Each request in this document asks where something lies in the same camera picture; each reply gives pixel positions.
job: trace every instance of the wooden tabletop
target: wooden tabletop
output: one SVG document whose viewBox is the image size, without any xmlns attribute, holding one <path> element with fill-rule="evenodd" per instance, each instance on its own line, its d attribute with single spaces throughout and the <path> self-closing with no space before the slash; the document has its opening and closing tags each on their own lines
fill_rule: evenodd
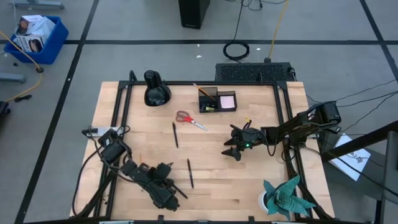
<svg viewBox="0 0 398 224">
<path fill-rule="evenodd" d="M 93 126 L 109 126 L 111 123 L 118 83 L 104 82 L 93 118 Z M 169 86 L 171 100 L 163 106 L 149 107 L 144 104 L 146 86 L 133 86 L 129 105 L 127 125 L 131 131 L 124 142 L 133 151 L 136 163 L 142 161 L 156 167 L 159 163 L 173 162 L 169 175 L 175 185 L 185 192 L 189 199 L 176 193 L 180 207 L 176 212 L 158 209 L 149 195 L 137 184 L 118 179 L 112 219 L 156 220 L 164 215 L 165 220 L 231 220 L 246 221 L 254 216 L 256 221 L 286 220 L 280 214 L 267 216 L 258 206 L 258 195 L 264 190 L 263 180 L 274 186 L 287 181 L 286 165 L 280 158 L 282 144 L 276 147 L 270 157 L 265 146 L 257 146 L 242 152 L 242 159 L 224 156 L 228 149 L 223 143 L 231 137 L 230 124 L 240 128 L 246 123 L 245 116 L 252 120 L 251 127 L 278 126 L 274 92 L 271 86 L 218 86 L 219 91 L 236 91 L 238 109 L 236 112 L 206 113 L 198 111 L 198 90 L 194 86 Z M 294 116 L 308 108 L 303 83 L 288 83 L 290 103 Z M 121 120 L 124 97 L 121 100 Z M 280 91 L 284 120 L 287 121 L 283 93 Z M 178 110 L 190 113 L 204 131 L 190 123 L 175 121 Z M 177 126 L 179 148 L 175 147 L 172 122 Z M 315 140 L 308 139 L 307 146 L 318 149 Z M 88 141 L 84 160 L 94 152 L 92 141 Z M 334 217 L 328 186 L 326 184 L 320 156 L 302 149 L 302 162 L 309 191 L 324 210 Z M 191 188 L 187 158 L 192 167 L 195 188 Z M 79 212 L 98 188 L 102 162 L 94 157 L 86 165 L 81 176 L 76 198 Z M 104 195 L 102 215 L 108 194 Z"/>
</svg>

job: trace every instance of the blue bin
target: blue bin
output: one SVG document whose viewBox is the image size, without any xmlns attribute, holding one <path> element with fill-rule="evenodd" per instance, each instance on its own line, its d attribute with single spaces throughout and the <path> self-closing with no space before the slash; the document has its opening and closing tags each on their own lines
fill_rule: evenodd
<svg viewBox="0 0 398 224">
<path fill-rule="evenodd" d="M 58 53 L 61 51 L 62 45 L 68 37 L 69 31 L 62 24 L 61 18 L 57 16 L 46 16 L 52 22 L 54 22 L 55 27 L 50 34 L 50 37 L 47 39 L 47 42 L 44 44 L 44 48 L 39 53 L 26 52 L 27 55 L 31 56 L 33 60 L 35 60 L 39 64 L 47 64 L 51 65 L 54 63 L 57 58 Z M 4 47 L 4 51 L 12 54 L 15 58 L 25 63 L 32 63 L 29 58 L 27 58 L 24 54 L 19 52 L 12 44 L 9 42 Z"/>
</svg>

